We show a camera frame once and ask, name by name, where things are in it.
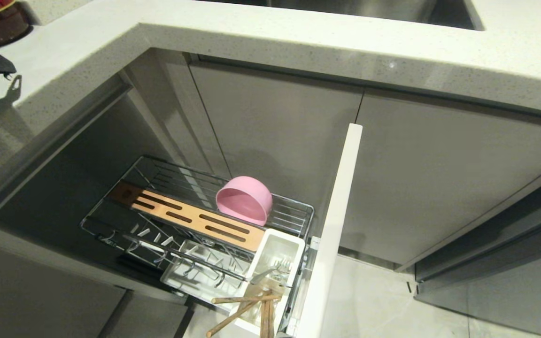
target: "speckled countertop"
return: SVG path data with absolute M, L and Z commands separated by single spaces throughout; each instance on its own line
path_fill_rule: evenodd
M 541 0 L 472 0 L 485 30 L 193 0 L 95 0 L 0 48 L 0 188 L 44 132 L 150 47 L 448 92 L 541 110 Z M 9 82 L 0 77 L 0 99 Z

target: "wooden cutting board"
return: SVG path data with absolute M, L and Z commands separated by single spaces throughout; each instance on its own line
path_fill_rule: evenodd
M 133 209 L 256 252 L 264 231 L 121 181 L 108 197 Z

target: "gray cabinet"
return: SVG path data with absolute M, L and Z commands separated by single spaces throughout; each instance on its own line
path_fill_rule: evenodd
M 410 265 L 541 185 L 541 118 L 367 90 L 356 122 L 347 248 Z
M 0 337 L 96 337 L 124 291 L 0 250 Z
M 363 90 L 218 64 L 190 66 L 232 176 L 323 210 Z
M 176 337 L 186 312 L 186 306 L 127 291 L 98 338 Z

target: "wooden chopstick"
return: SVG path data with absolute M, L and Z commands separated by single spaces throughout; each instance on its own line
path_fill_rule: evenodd
M 217 326 L 213 327 L 212 329 L 210 329 L 210 331 L 206 332 L 206 337 L 207 338 L 210 338 L 211 336 L 214 336 L 215 334 L 217 334 L 217 332 L 219 332 L 223 327 L 227 326 L 229 323 L 231 323 L 232 321 L 234 321 L 237 317 L 241 316 L 244 312 L 246 312 L 247 310 L 249 310 L 250 308 L 252 308 L 252 306 L 256 305 L 258 302 L 257 301 L 253 301 L 253 302 L 249 302 L 246 306 L 244 306 L 243 308 L 241 308 L 240 310 L 238 310 L 236 313 L 233 313 L 231 316 L 229 316 L 227 319 L 225 319 L 224 321 L 221 321 Z
M 275 338 L 275 303 L 268 301 L 269 304 L 269 335 L 268 338 Z
M 212 304 L 223 304 L 225 302 L 251 302 L 251 301 L 273 301 L 281 298 L 281 295 L 267 295 L 257 297 L 225 297 L 212 298 Z
M 269 304 L 272 301 L 264 301 L 260 304 L 260 338 L 269 338 Z

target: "floor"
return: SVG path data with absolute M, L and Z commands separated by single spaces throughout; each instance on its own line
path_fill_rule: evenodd
M 412 298 L 413 277 L 339 255 L 321 338 L 539 338 Z M 184 338 L 201 338 L 226 316 L 197 306 Z M 216 338 L 249 338 L 228 325 Z

